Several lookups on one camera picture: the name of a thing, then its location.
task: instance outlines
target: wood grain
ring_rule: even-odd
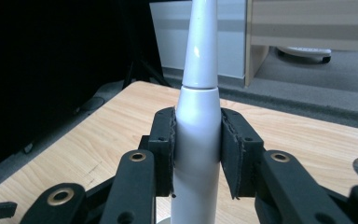
[[[56,184],[75,182],[90,189],[114,175],[121,155],[138,147],[154,114],[175,106],[178,95],[158,85],[131,84],[0,185],[0,202],[19,205],[13,218],[0,223],[19,223],[36,198]],[[266,149],[293,154],[321,185],[344,195],[358,185],[351,165],[358,158],[358,129],[227,100],[221,106],[243,114]],[[169,213],[170,199],[158,198],[158,220]],[[216,223],[258,223],[254,200],[232,201],[222,172]]]

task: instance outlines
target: light wood surface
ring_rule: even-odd
[[[131,84],[0,185],[0,202],[18,204],[16,215],[0,223],[19,223],[36,198],[56,184],[75,182],[90,189],[114,175],[121,155],[138,147],[154,114],[176,105],[178,95],[171,88]],[[243,114],[266,149],[296,156],[319,184],[344,195],[358,185],[351,165],[358,158],[358,129],[227,100],[221,106]],[[158,198],[158,220],[169,213],[170,199]],[[223,172],[216,223],[258,223],[254,200],[232,201]]]

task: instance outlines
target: grey floor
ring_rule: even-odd
[[[220,77],[220,96],[358,128],[358,52],[333,50],[330,63],[323,64],[320,60],[281,57],[275,48],[270,48],[249,87],[243,87],[243,81]],[[181,70],[164,68],[164,76],[175,88],[180,88],[182,74]],[[93,98],[79,107],[72,119],[35,141],[29,153],[20,151],[3,161],[0,183],[114,97],[121,86],[122,82],[102,86]]]

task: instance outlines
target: white bottle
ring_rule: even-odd
[[[220,165],[216,0],[193,0],[176,108],[172,224],[214,223]]]

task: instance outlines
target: white cylindrical object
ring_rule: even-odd
[[[176,121],[171,223],[214,223],[221,133],[218,89],[182,87]]]
[[[193,0],[182,84],[217,87],[217,1]]]
[[[193,0],[183,86],[176,107],[172,224],[212,224],[220,162],[217,2]]]

